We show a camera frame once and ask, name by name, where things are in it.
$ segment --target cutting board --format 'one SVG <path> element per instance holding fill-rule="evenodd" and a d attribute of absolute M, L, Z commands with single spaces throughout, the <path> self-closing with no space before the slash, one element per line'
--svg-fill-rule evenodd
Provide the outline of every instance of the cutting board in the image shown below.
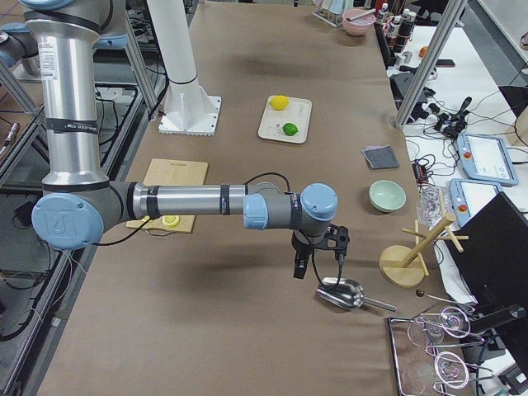
<path fill-rule="evenodd" d="M 204 184 L 207 167 L 208 163 L 153 158 L 143 183 L 145 186 L 200 186 Z M 128 221 L 126 227 L 136 229 L 143 222 L 142 219 Z M 165 233 L 191 233 L 194 222 L 194 215 L 183 215 L 180 216 L 177 226 L 167 227 L 159 218 L 150 221 L 142 229 Z"/>

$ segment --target lemon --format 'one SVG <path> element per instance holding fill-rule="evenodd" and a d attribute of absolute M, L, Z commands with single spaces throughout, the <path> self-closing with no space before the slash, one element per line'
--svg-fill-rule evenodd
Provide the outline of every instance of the lemon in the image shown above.
<path fill-rule="evenodd" d="M 299 132 L 299 128 L 297 128 L 297 125 L 292 124 L 291 122 L 286 122 L 282 126 L 282 131 L 287 134 L 288 136 L 293 136 L 297 132 Z"/>
<path fill-rule="evenodd" d="M 167 214 L 162 217 L 162 224 L 165 227 L 176 227 L 180 223 L 180 216 Z"/>
<path fill-rule="evenodd" d="M 270 106 L 273 107 L 273 110 L 284 110 L 289 103 L 290 101 L 284 95 L 277 95 L 270 100 Z"/>

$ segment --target yellow lemon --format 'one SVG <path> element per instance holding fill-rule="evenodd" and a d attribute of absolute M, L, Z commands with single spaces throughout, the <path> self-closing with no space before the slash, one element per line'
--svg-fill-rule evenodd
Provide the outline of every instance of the yellow lemon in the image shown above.
<path fill-rule="evenodd" d="M 180 223 L 180 216 L 168 214 L 162 217 L 162 224 L 165 227 L 176 227 Z"/>
<path fill-rule="evenodd" d="M 277 95 L 270 100 L 270 106 L 273 107 L 273 110 L 284 110 L 289 103 L 290 101 L 284 95 Z"/>

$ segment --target black monitor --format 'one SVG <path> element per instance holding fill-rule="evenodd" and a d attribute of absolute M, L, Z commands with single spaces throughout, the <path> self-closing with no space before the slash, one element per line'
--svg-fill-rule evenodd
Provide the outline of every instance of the black monitor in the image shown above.
<path fill-rule="evenodd" d="M 495 196 L 462 229 L 469 235 L 458 253 L 447 243 L 480 313 L 513 304 L 528 309 L 528 221 L 504 192 Z M 528 375 L 528 318 L 495 328 L 521 371 Z"/>

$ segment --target label on robot arm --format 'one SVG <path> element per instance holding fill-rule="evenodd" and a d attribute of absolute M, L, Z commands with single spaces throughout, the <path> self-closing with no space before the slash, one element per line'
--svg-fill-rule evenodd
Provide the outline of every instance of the label on robot arm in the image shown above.
<path fill-rule="evenodd" d="M 40 76 L 43 80 L 57 79 L 57 51 L 54 43 L 43 41 L 39 43 Z"/>

